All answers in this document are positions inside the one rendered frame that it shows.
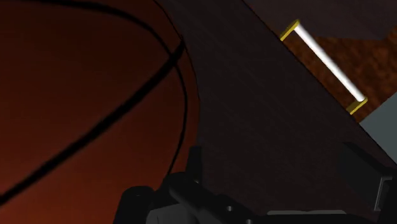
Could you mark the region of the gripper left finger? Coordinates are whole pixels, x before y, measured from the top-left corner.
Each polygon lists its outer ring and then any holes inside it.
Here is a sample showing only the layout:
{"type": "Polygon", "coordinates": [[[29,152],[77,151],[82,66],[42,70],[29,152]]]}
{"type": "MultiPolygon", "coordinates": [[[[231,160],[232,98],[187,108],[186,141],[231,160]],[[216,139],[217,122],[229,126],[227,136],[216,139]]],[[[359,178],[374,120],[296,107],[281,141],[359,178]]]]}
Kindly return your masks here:
{"type": "Polygon", "coordinates": [[[113,224],[258,224],[258,216],[202,186],[202,148],[192,146],[185,171],[166,176],[159,189],[126,189],[113,224]]]}

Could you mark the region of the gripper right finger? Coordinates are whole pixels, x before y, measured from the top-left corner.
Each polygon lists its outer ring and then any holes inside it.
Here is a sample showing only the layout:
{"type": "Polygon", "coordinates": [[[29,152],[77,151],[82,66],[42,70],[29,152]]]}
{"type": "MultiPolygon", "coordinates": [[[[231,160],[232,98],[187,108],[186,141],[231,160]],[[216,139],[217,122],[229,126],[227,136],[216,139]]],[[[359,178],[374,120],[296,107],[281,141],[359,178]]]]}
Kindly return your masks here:
{"type": "Polygon", "coordinates": [[[397,224],[397,169],[345,142],[340,152],[340,174],[372,211],[379,213],[376,224],[397,224]]]}

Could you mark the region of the dark wooden chest of drawers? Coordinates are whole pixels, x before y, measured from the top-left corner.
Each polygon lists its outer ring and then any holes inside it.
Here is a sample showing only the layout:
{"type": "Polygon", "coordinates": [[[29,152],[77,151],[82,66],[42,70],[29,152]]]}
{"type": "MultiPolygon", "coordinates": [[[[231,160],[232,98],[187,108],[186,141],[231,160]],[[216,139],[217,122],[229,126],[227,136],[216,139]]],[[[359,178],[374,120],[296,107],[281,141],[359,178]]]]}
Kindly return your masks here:
{"type": "Polygon", "coordinates": [[[195,72],[204,187],[258,224],[376,224],[340,174],[340,152],[352,142],[397,164],[244,0],[155,3],[195,72]]]}

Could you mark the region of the orange basketball with black lines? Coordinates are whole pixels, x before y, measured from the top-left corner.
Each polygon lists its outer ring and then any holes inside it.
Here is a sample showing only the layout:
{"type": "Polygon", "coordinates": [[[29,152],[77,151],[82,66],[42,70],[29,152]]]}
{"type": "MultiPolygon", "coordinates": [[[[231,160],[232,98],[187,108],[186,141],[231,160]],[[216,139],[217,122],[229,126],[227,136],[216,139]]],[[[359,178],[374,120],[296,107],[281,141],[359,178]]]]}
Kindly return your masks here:
{"type": "Polygon", "coordinates": [[[105,133],[8,202],[1,196],[117,108],[167,60],[101,12],[0,0],[0,224],[111,224],[123,191],[185,168],[199,103],[187,58],[105,133]]]}

